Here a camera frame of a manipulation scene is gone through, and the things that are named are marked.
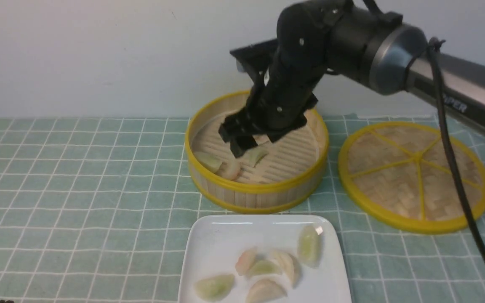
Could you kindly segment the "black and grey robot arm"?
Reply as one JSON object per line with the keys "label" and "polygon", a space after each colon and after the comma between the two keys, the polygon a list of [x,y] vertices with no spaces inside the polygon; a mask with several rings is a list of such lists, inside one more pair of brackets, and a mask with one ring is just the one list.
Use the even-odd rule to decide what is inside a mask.
{"label": "black and grey robot arm", "polygon": [[351,0],[308,0],[281,12],[273,40],[234,49],[237,67],[253,81],[238,112],[218,129],[232,154],[306,126],[306,111],[326,74],[342,75],[377,94],[408,92],[485,136],[485,66],[438,51],[418,27],[396,12],[381,12],[373,0],[359,8]]}

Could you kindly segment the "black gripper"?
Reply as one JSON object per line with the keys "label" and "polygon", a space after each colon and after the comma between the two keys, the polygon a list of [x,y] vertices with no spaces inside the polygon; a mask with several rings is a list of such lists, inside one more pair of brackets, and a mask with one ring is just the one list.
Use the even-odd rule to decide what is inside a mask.
{"label": "black gripper", "polygon": [[218,129],[238,159],[258,146],[253,136],[266,135],[275,143],[306,124],[304,112],[315,102],[311,95],[324,75],[323,63],[309,63],[277,50],[273,60],[256,81],[239,112],[228,116]]}

